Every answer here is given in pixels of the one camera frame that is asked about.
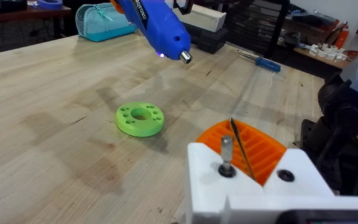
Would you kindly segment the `white orange left gripper right finger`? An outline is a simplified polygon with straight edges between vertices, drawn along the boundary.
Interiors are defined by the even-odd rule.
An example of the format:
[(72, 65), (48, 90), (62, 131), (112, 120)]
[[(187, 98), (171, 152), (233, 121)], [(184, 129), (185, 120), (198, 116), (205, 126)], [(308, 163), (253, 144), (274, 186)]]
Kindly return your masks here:
[(301, 149), (286, 149), (270, 136), (231, 119), (231, 164), (240, 182), (231, 195), (333, 197), (312, 161)]

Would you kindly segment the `white orange left gripper left finger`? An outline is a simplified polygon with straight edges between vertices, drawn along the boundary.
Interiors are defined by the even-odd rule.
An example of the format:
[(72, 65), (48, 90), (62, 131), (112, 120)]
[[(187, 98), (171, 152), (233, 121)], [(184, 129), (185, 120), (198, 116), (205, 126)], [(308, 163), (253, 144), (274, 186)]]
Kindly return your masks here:
[(219, 223), (228, 196), (239, 183), (231, 164), (231, 119), (207, 129), (187, 145), (185, 222)]

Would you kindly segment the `finger of the white orange right gripper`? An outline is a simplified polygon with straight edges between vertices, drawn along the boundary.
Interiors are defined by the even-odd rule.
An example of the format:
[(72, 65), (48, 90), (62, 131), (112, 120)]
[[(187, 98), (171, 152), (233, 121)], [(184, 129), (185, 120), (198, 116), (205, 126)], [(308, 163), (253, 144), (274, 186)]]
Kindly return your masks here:
[(113, 4), (113, 6), (115, 7), (116, 11), (121, 13), (121, 14), (124, 14), (124, 11), (121, 7), (121, 5), (118, 3), (117, 0), (110, 0), (110, 2)]

